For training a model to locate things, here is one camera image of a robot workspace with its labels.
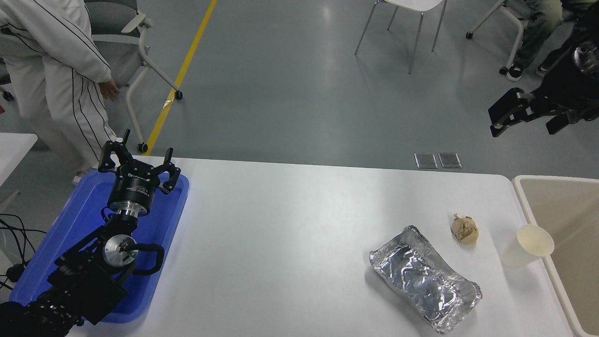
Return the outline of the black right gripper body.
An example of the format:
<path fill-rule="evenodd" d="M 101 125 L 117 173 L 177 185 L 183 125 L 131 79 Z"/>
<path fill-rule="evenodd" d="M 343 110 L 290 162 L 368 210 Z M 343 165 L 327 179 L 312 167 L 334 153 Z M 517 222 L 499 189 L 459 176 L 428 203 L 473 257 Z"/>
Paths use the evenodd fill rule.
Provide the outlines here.
<path fill-rule="evenodd" d="M 565 52 L 533 95 L 533 111 L 538 115 L 548 115 L 552 104 L 582 110 L 598 106 L 598 50 Z"/>

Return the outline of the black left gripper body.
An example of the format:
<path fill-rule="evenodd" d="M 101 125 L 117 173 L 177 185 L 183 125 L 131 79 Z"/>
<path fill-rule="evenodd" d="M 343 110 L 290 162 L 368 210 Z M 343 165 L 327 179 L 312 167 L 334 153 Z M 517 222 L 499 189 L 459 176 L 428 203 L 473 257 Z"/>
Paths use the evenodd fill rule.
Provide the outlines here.
<path fill-rule="evenodd" d="M 140 205 L 144 209 L 151 208 L 160 184 L 158 176 L 141 170 L 131 173 L 128 167 L 117 169 L 115 174 L 116 179 L 108 199 L 110 209 L 117 209 L 119 204 L 126 202 Z"/>

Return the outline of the person's left hand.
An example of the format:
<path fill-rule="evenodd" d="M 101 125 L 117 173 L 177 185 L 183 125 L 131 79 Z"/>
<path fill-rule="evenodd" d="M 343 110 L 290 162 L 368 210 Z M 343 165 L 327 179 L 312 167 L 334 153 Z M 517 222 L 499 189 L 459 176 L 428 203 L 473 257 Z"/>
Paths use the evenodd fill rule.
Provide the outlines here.
<path fill-rule="evenodd" d="M 115 81 L 111 78 L 106 82 L 98 83 L 99 90 L 104 99 L 107 99 L 111 102 L 115 102 L 118 99 L 118 95 L 120 94 L 120 89 L 116 85 Z"/>

